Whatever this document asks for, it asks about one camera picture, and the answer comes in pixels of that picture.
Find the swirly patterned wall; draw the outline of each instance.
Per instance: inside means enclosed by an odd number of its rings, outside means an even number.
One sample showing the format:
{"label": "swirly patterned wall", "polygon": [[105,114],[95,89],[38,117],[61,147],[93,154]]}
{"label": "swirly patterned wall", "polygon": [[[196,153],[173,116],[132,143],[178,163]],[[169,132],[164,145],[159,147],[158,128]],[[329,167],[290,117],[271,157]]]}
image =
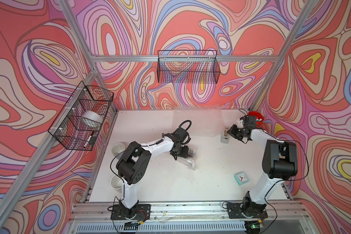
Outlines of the swirly patterned wall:
{"label": "swirly patterned wall", "polygon": [[248,55],[268,48],[277,54],[302,6],[301,0],[79,0],[73,10],[93,54],[215,48]]}
{"label": "swirly patterned wall", "polygon": [[[351,0],[320,1],[260,105],[266,128],[301,142],[291,183],[320,233],[351,233]],[[299,150],[296,178],[307,171]]]}
{"label": "swirly patterned wall", "polygon": [[[89,73],[57,2],[0,0],[0,199]],[[55,144],[1,233],[62,230],[111,120],[109,113],[92,152]]]}
{"label": "swirly patterned wall", "polygon": [[[79,0],[73,11],[93,54],[157,55],[216,49],[220,55],[276,55],[303,1]],[[271,63],[220,63],[218,84],[159,84],[157,63],[98,63],[119,109],[177,105],[248,107]]]}

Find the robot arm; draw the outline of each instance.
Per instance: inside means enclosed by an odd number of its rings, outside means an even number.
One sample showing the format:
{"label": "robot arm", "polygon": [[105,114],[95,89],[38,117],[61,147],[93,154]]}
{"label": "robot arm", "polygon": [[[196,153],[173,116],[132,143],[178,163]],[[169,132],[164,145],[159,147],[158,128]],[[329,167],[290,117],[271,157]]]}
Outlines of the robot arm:
{"label": "robot arm", "polygon": [[277,186],[295,176],[298,171],[297,148],[293,142],[277,139],[265,130],[257,129],[255,116],[242,117],[238,125],[239,127],[234,124],[228,134],[242,142],[243,138],[247,137],[264,149],[263,173],[255,187],[244,196],[240,206],[241,212],[246,218],[265,218],[268,197]]}
{"label": "robot arm", "polygon": [[[187,122],[189,123],[188,127],[183,129],[183,124]],[[119,202],[124,217],[130,219],[137,212],[137,183],[144,176],[151,157],[156,157],[164,152],[170,152],[174,160],[177,160],[177,157],[187,157],[189,148],[185,144],[191,140],[187,132],[190,126],[191,121],[186,120],[173,133],[162,134],[162,138],[158,140],[145,144],[137,142],[129,144],[116,165],[118,174],[124,181],[122,186],[123,197]]]}

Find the white table surface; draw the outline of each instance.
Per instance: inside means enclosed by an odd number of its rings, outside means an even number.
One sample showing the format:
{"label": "white table surface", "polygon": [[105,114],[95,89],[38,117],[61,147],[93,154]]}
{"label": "white table surface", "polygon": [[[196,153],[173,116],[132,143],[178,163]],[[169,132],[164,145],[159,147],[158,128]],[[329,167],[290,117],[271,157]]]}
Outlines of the white table surface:
{"label": "white table surface", "polygon": [[[231,127],[243,116],[239,110],[222,110],[225,126]],[[130,142],[147,143],[161,138],[161,133],[172,133],[172,110],[119,111],[107,150],[95,181],[90,202],[113,202],[121,193],[115,191],[110,180],[109,165],[116,143],[126,147]],[[169,152],[151,158],[143,178],[138,182],[140,202],[151,201],[225,201],[241,200],[262,175],[264,149],[255,142],[247,144],[230,137],[229,143],[220,142],[220,136],[191,136],[188,144],[196,150],[195,170],[174,160]],[[117,160],[112,164],[115,172]],[[244,171],[250,180],[238,185],[234,174]],[[279,186],[269,199],[287,199]]]}

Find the white bowl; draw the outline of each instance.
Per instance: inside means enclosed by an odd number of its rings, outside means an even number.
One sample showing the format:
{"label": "white bowl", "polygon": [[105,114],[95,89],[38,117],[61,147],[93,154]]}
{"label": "white bowl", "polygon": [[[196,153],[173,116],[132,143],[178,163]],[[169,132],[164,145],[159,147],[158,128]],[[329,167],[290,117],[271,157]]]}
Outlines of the white bowl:
{"label": "white bowl", "polygon": [[125,145],[122,143],[117,143],[112,147],[113,156],[117,156],[125,150]]}
{"label": "white bowl", "polygon": [[87,126],[90,126],[92,128],[99,128],[101,123],[103,122],[103,118],[98,115],[97,113],[93,112],[93,111],[90,111],[90,110],[86,110],[83,115],[82,115],[82,120],[84,122],[84,124],[86,124]]}
{"label": "white bowl", "polygon": [[121,192],[121,188],[122,188],[123,182],[122,182],[122,180],[121,180],[120,177],[114,175],[114,176],[110,179],[110,185],[111,185],[111,187],[112,187],[114,190]]}

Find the wire basket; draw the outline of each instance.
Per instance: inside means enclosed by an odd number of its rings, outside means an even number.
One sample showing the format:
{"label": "wire basket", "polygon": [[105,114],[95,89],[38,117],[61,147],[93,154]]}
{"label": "wire basket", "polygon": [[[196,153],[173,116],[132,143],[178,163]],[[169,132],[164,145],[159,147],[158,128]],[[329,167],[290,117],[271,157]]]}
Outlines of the wire basket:
{"label": "wire basket", "polygon": [[216,50],[160,50],[159,83],[217,83],[220,66]]}
{"label": "wire basket", "polygon": [[[113,96],[111,91],[99,86],[85,85],[57,130],[52,133],[50,128],[48,132],[66,149],[92,151]],[[95,112],[103,121],[83,117],[88,110]]]}

